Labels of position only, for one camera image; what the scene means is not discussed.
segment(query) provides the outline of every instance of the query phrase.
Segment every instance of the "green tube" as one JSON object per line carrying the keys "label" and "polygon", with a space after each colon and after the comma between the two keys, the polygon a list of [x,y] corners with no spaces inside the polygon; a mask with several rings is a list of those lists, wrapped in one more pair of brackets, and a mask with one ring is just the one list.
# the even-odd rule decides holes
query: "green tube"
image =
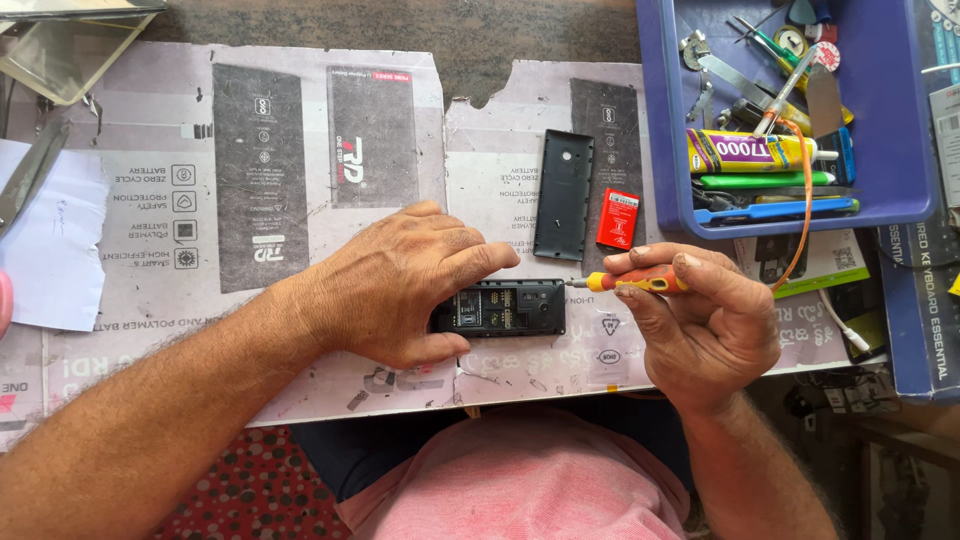
{"label": "green tube", "polygon": [[[813,171],[814,185],[834,185],[835,176],[830,173]],[[785,173],[718,174],[700,177],[704,187],[710,189],[749,189],[752,187],[795,187],[804,186],[804,171]]]}

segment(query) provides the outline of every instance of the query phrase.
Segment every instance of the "orange wire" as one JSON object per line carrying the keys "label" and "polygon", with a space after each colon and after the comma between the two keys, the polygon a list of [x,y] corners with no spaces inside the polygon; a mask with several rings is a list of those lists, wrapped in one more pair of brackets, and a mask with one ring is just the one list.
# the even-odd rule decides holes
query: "orange wire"
{"label": "orange wire", "polygon": [[790,278],[790,273],[793,272],[794,266],[796,266],[797,261],[800,260],[800,255],[804,252],[806,233],[810,230],[810,214],[813,211],[813,167],[810,165],[810,153],[806,149],[804,134],[800,132],[800,127],[790,120],[778,118],[777,123],[789,128],[790,131],[793,132],[793,134],[796,135],[797,139],[800,141],[800,159],[804,162],[804,196],[806,198],[806,212],[804,213],[804,232],[800,235],[800,245],[797,246],[797,254],[793,256],[793,260],[790,261],[790,265],[786,267],[786,271],[783,272],[783,275],[780,276],[780,279],[774,283],[774,286],[770,287],[770,290],[774,292],[777,292],[777,289],[779,289],[780,286],[786,283],[787,279]]}

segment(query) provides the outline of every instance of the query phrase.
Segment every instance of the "dark pants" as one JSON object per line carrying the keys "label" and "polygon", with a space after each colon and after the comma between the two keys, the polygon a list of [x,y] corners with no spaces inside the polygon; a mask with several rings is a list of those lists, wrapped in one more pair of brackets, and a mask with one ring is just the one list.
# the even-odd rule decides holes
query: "dark pants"
{"label": "dark pants", "polygon": [[[568,410],[587,422],[634,439],[673,471],[687,491],[693,490],[684,429],[667,400],[605,394],[538,405]],[[466,418],[462,409],[437,410],[291,424],[290,430],[320,479],[341,503],[413,457],[440,430]]]}

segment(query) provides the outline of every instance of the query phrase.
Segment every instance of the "red battery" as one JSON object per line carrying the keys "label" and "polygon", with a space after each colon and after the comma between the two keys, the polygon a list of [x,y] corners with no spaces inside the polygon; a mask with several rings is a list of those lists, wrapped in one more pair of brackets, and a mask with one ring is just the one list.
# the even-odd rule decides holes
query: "red battery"
{"label": "red battery", "polygon": [[636,211],[639,207],[638,195],[608,187],[603,192],[603,208],[600,210],[596,242],[629,250],[634,241]]}

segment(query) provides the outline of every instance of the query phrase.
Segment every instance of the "red patterned floor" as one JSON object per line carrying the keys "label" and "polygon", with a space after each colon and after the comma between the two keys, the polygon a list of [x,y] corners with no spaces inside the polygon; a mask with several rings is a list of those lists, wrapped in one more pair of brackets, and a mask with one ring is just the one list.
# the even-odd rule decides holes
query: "red patterned floor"
{"label": "red patterned floor", "polygon": [[155,539],[353,538],[285,426],[243,430],[183,498]]}

